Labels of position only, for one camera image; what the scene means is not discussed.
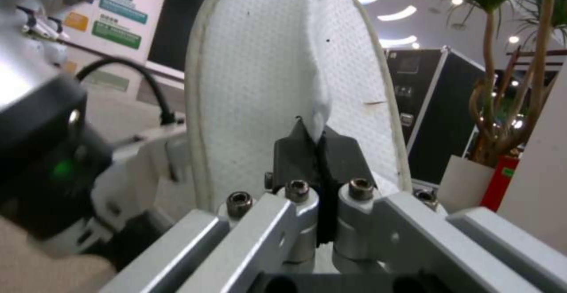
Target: screw head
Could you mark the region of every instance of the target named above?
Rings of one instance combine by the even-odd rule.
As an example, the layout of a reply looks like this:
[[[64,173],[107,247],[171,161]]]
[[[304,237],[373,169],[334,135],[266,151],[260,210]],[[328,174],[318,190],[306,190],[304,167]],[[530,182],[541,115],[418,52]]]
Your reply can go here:
[[[413,196],[415,196],[423,204],[428,206],[431,210],[437,210],[437,205],[439,204],[439,202],[437,201],[437,196],[435,195],[433,190],[414,190]]]
[[[292,180],[285,186],[285,197],[295,203],[309,198],[309,184],[305,180]]]
[[[366,179],[354,178],[349,182],[349,195],[354,200],[366,201],[372,199],[374,186]]]
[[[250,208],[252,208],[252,197],[247,192],[233,192],[226,198],[226,210],[231,218],[242,218]]]

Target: wall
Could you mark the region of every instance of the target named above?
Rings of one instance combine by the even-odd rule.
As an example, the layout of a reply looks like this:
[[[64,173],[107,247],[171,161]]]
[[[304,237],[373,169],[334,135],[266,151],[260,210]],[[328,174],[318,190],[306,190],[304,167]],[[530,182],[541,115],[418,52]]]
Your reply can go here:
[[[71,42],[145,63],[164,0],[93,0],[65,20]]]
[[[567,65],[549,96],[498,214],[567,255]]]
[[[164,0],[93,0],[71,10],[65,20],[65,33],[71,43],[144,65],[163,3]],[[105,37],[97,30],[100,24],[105,26]],[[68,52],[66,67],[71,73],[100,59],[76,48],[69,47]],[[137,71],[118,64],[102,67],[85,79],[89,91],[87,121],[108,141],[158,126],[159,109],[137,101],[141,79]]]

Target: potted plant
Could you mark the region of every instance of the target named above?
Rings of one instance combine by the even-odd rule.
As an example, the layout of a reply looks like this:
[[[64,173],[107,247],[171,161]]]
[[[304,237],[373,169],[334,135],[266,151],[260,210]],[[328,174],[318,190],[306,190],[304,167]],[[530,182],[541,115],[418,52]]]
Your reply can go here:
[[[525,143],[530,137],[533,128],[537,122],[537,118],[543,108],[546,91],[544,88],[545,76],[545,53],[549,37],[553,33],[553,27],[558,27],[553,22],[553,13],[555,8],[555,0],[516,0],[517,2],[531,2],[536,5],[536,9],[529,12],[532,17],[526,18],[524,26],[536,27],[535,34],[535,56],[528,69],[525,81],[518,91],[512,107],[509,108],[505,121],[498,121],[495,117],[497,107],[500,107],[500,100],[506,86],[512,78],[512,73],[506,73],[502,80],[502,87],[499,89],[498,95],[493,97],[494,77],[496,69],[493,58],[493,39],[497,34],[501,23],[501,7],[512,0],[464,0],[468,4],[469,12],[465,19],[470,16],[474,8],[482,10],[486,14],[486,26],[484,32],[483,53],[486,73],[483,79],[480,79],[475,85],[472,95],[469,99],[469,112],[480,131],[481,143],[479,144],[479,152],[476,153],[474,161],[484,164],[485,166],[494,168],[498,163],[500,155],[508,154],[510,150]],[[565,8],[565,4],[559,4],[558,8]],[[523,126],[516,128],[512,122],[516,119],[518,111],[524,105],[525,91],[531,85],[531,95],[527,108],[526,118],[523,120]]]
[[[535,28],[529,39],[535,39],[535,55],[526,73],[526,77],[521,87],[516,93],[512,103],[502,103],[502,97],[506,91],[510,80],[513,76],[513,65],[509,65],[504,79],[500,81],[500,88],[496,95],[493,94],[495,88],[496,68],[493,58],[493,40],[498,35],[502,20],[501,8],[505,4],[519,4],[527,17],[523,18],[523,24],[520,31],[527,28]],[[484,190],[488,186],[490,172],[498,164],[500,156],[508,154],[510,150],[516,148],[522,143],[526,143],[536,125],[537,119],[543,108],[545,99],[552,84],[546,89],[544,88],[545,76],[545,56],[549,37],[556,28],[561,30],[561,34],[565,34],[565,26],[567,25],[567,7],[566,0],[464,0],[464,4],[468,6],[468,13],[464,19],[469,18],[474,9],[482,10],[486,14],[486,25],[484,30],[483,54],[485,63],[485,75],[479,79],[469,99],[470,116],[476,123],[479,130],[477,151],[474,152],[472,160],[486,167],[488,172],[480,174],[482,168],[478,164],[470,163],[466,167],[466,160],[451,158],[447,166],[446,174],[442,181],[440,192],[443,192],[446,176],[458,177],[462,176],[462,172],[475,171],[479,172],[477,176],[484,176],[484,180],[478,181],[462,181],[460,180],[459,191],[451,190],[451,194],[463,192],[462,199],[465,199],[470,205],[478,205],[484,194]],[[459,6],[451,9],[449,19],[453,11],[458,8],[466,8]],[[526,100],[526,93],[531,86],[530,99]],[[522,119],[522,126],[517,125],[517,116],[520,108],[526,108],[526,117]]]

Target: plant stem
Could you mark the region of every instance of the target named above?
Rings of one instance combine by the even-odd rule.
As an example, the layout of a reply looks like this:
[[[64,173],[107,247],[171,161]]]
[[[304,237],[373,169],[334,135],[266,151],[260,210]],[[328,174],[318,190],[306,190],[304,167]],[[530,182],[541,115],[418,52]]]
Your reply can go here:
[[[492,40],[494,39],[494,12],[486,12],[486,27],[484,29],[484,65],[486,68],[484,87],[483,87],[483,112],[484,127],[492,133],[494,123],[494,106],[492,105],[492,89],[494,87],[494,57],[492,55]]]
[[[533,66],[534,63],[531,63],[530,67],[528,68],[528,71],[526,71],[526,76],[524,77],[524,81],[522,81],[522,84],[520,85],[518,91],[516,92],[514,101],[512,102],[512,105],[508,110],[508,119],[506,119],[506,124],[504,126],[504,129],[510,128],[512,122],[514,121],[514,119],[516,119],[516,115],[518,115],[520,109],[522,108],[522,105],[524,104],[524,99],[526,99],[526,93],[528,92],[528,89],[530,89],[530,83],[533,79]]]
[[[518,46],[518,48],[510,57],[510,61],[508,62],[508,66],[506,67],[506,72],[504,73],[504,78],[502,79],[502,81],[500,81],[500,88],[498,88],[498,94],[494,99],[494,111],[496,113],[498,113],[502,97],[504,96],[506,89],[508,89],[508,85],[510,85],[510,80],[512,80],[512,75],[514,73],[514,64],[518,61],[518,57],[520,56],[520,49],[522,49],[522,47]]]
[[[544,77],[545,77],[545,56],[547,43],[551,36],[551,17],[553,16],[553,3],[555,0],[543,0],[541,3],[541,15],[539,27],[537,29],[537,39],[535,56],[533,57],[533,84],[530,97],[530,109],[526,117],[526,123],[522,129],[522,138],[527,139],[533,128],[535,128],[537,118],[543,107]]]

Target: perforated fabric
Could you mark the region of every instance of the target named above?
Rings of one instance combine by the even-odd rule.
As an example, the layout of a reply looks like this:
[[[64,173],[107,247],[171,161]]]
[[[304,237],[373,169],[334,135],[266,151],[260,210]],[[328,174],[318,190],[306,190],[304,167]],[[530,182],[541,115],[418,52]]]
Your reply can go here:
[[[205,0],[190,37],[190,157],[202,208],[256,198],[273,144],[317,114],[358,140],[383,194],[409,190],[405,146],[383,52],[356,0]]]

